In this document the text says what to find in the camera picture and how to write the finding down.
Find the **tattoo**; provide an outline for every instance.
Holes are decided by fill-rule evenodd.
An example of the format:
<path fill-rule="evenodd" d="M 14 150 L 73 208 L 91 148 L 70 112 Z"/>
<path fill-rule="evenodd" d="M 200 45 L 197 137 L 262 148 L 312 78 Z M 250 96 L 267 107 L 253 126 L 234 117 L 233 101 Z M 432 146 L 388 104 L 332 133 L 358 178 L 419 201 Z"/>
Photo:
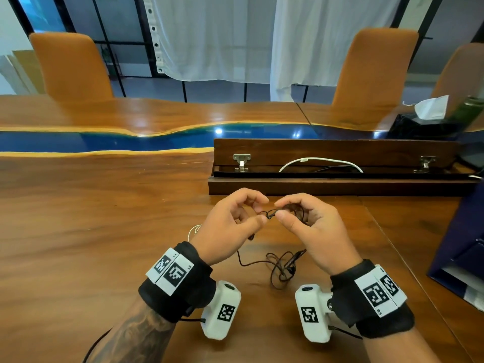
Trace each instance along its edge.
<path fill-rule="evenodd" d="M 100 341 L 88 363 L 160 363 L 175 324 L 144 304 L 132 307 L 121 324 Z"/>

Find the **floor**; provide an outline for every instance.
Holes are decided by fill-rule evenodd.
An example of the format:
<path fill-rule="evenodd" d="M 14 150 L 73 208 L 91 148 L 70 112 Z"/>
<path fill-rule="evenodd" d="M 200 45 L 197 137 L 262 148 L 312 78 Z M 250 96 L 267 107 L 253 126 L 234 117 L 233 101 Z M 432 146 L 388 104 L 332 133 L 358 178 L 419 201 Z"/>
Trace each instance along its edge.
<path fill-rule="evenodd" d="M 114 93 L 122 97 L 118 81 L 111 82 Z M 128 77 L 123 79 L 126 96 L 130 98 L 153 98 L 166 101 L 183 102 L 184 95 L 181 81 L 174 79 L 156 79 Z M 187 101 L 191 103 L 236 103 L 244 101 L 244 84 L 223 80 L 193 81 L 185 83 Z M 302 102 L 306 86 L 293 85 L 292 98 Z M 432 84 L 408 84 L 405 86 L 402 101 L 406 104 L 418 103 L 430 97 Z M 308 103 L 331 104 L 335 95 L 335 86 L 310 86 L 306 96 Z M 270 92 L 268 84 L 247 84 L 247 102 L 268 102 Z"/>

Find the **tissue box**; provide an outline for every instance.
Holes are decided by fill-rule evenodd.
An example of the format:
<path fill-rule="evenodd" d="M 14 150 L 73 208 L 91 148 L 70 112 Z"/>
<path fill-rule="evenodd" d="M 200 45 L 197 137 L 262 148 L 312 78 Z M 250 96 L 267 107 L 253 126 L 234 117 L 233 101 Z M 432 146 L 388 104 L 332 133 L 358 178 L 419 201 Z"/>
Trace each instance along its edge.
<path fill-rule="evenodd" d="M 399 114 L 390 128 L 387 139 L 453 140 L 464 125 L 442 120 L 423 120 L 415 113 Z"/>
<path fill-rule="evenodd" d="M 484 311 L 484 183 L 461 201 L 428 276 Z"/>

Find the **chair backrest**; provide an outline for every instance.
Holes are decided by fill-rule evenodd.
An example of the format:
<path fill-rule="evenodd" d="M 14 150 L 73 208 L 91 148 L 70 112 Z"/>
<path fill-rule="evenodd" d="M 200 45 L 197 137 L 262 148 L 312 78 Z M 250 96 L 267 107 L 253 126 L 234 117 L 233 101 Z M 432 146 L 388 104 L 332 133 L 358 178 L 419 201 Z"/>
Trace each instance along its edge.
<path fill-rule="evenodd" d="M 93 40 L 77 33 L 32 33 L 45 91 L 58 101 L 112 99 L 106 67 Z"/>
<path fill-rule="evenodd" d="M 417 31 L 409 29 L 360 30 L 343 64 L 333 106 L 399 105 L 417 39 Z"/>
<path fill-rule="evenodd" d="M 457 48 L 440 74 L 431 97 L 449 95 L 447 111 L 453 112 L 468 95 L 479 94 L 484 83 L 484 43 Z"/>

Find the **wooden box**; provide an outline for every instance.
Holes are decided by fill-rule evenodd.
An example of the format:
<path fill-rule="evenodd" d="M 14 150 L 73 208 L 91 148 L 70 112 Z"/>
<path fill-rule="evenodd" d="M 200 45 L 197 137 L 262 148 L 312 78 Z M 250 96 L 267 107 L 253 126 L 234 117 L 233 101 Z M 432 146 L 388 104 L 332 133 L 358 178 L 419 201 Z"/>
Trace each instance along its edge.
<path fill-rule="evenodd" d="M 215 139 L 210 195 L 248 187 L 265 195 L 463 196 L 480 181 L 455 165 L 457 142 L 427 140 Z M 250 155 L 244 168 L 234 159 Z M 321 160 L 285 164 L 305 157 Z"/>

